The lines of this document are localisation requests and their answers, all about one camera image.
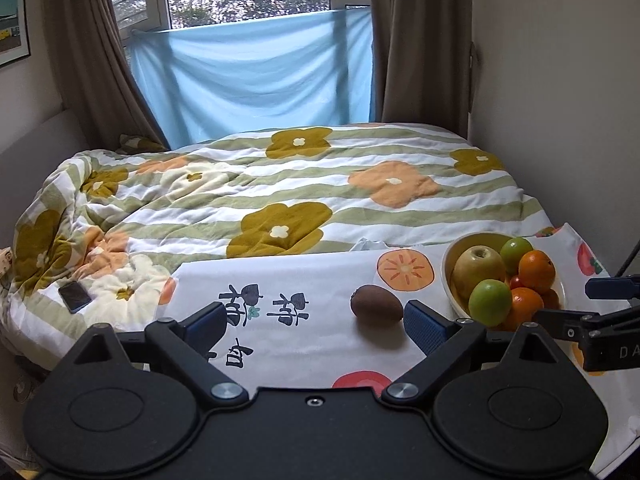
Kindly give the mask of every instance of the chinese character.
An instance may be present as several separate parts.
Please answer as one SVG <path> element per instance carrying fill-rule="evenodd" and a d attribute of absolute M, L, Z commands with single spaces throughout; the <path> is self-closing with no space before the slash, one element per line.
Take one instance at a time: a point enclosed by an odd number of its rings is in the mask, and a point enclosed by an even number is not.
<path fill-rule="evenodd" d="M 219 300 L 229 300 L 225 305 L 226 322 L 231 323 L 233 326 L 238 326 L 240 318 L 244 316 L 242 326 L 246 326 L 247 320 L 260 316 L 260 307 L 256 305 L 263 296 L 260 296 L 257 284 L 245 285 L 240 293 L 234 289 L 233 285 L 229 285 L 229 290 L 231 292 L 218 295 Z M 242 299 L 242 307 L 239 303 L 236 303 L 238 299 Z"/>
<path fill-rule="evenodd" d="M 273 304 L 282 305 L 282 307 L 277 313 L 268 312 L 267 316 L 278 316 L 278 321 L 287 326 L 291 326 L 293 324 L 294 317 L 296 318 L 296 326 L 298 326 L 298 321 L 300 319 L 309 319 L 309 314 L 306 312 L 299 312 L 300 310 L 304 310 L 305 305 L 309 303 L 302 292 L 297 292 L 290 300 L 288 300 L 283 294 L 281 294 L 280 297 L 282 299 L 274 301 Z"/>
<path fill-rule="evenodd" d="M 226 366 L 242 368 L 244 366 L 242 357 L 245 355 L 251 355 L 252 353 L 254 353 L 254 350 L 247 346 L 241 346 L 238 338 L 236 337 L 236 344 L 229 349 L 229 353 L 226 355 Z"/>

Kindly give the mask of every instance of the light blue curtain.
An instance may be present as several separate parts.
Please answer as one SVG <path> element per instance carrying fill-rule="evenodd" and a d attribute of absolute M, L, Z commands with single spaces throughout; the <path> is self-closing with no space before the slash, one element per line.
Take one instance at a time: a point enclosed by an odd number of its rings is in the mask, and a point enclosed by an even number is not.
<path fill-rule="evenodd" d="M 371 45 L 367 8 L 138 32 L 128 48 L 175 149 L 237 132 L 369 121 Z"/>

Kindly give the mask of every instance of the bed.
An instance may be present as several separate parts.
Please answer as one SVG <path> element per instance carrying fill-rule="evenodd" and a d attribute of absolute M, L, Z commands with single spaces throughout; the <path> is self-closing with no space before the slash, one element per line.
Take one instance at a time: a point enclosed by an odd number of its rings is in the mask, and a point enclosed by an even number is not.
<path fill-rule="evenodd" d="M 550 222 L 491 153 L 421 124 L 264 130 L 173 152 L 78 153 L 44 182 L 15 227 L 3 335 L 51 369 L 84 330 L 141 330 L 197 260 L 442 243 Z M 79 280 L 79 314 L 58 288 Z"/>

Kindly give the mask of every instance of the bowl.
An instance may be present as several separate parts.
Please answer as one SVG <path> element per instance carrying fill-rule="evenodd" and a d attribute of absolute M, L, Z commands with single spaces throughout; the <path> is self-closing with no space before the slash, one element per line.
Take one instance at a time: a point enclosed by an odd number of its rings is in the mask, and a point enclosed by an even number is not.
<path fill-rule="evenodd" d="M 444 286 L 444 290 L 449 298 L 449 303 L 451 303 L 453 310 L 455 310 L 460 317 L 470 316 L 467 302 L 458 295 L 456 287 L 451 281 L 451 273 L 453 272 L 453 267 L 456 265 L 456 261 L 463 252 L 476 245 L 491 247 L 493 250 L 500 252 L 502 246 L 508 240 L 511 240 L 511 238 L 513 238 L 513 236 L 503 235 L 501 233 L 473 233 L 461 236 L 457 240 L 454 240 L 447 248 L 444 253 L 444 257 L 442 258 L 441 275 L 444 276 L 442 285 Z M 558 273 L 556 273 L 556 280 L 551 288 L 556 292 L 556 294 L 558 294 L 560 308 L 564 308 L 564 287 L 562 286 L 562 281 L 560 280 Z"/>

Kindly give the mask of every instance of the smartphone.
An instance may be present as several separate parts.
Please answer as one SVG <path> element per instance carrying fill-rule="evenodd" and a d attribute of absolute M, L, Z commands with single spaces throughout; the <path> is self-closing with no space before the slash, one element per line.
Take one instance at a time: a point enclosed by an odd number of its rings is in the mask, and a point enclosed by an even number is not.
<path fill-rule="evenodd" d="M 72 314 L 75 314 L 92 301 L 89 293 L 84 290 L 84 286 L 78 282 L 65 283 L 65 285 L 62 285 L 58 289 L 58 292 L 62 297 L 62 301 L 65 302 L 66 307 L 69 309 L 69 312 Z"/>

